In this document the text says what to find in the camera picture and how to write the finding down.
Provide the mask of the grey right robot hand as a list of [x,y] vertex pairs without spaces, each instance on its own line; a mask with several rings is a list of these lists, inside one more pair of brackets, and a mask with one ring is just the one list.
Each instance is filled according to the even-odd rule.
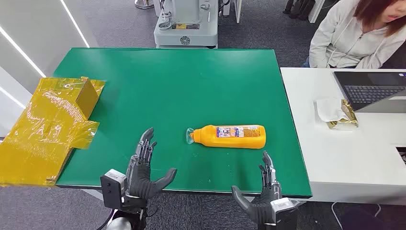
[[262,160],[264,165],[260,164],[262,178],[262,191],[258,203],[251,203],[243,197],[240,189],[233,185],[231,191],[234,200],[248,215],[248,217],[259,225],[274,224],[275,212],[272,209],[271,202],[282,197],[280,183],[276,180],[276,170],[267,151],[263,151]]

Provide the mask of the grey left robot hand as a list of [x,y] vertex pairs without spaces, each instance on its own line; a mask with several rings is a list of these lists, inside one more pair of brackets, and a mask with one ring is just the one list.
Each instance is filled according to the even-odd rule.
[[151,160],[156,142],[152,141],[154,129],[147,129],[141,136],[134,155],[131,156],[126,176],[128,189],[126,194],[148,200],[160,193],[174,180],[177,169],[170,168],[164,177],[155,181],[150,178]]

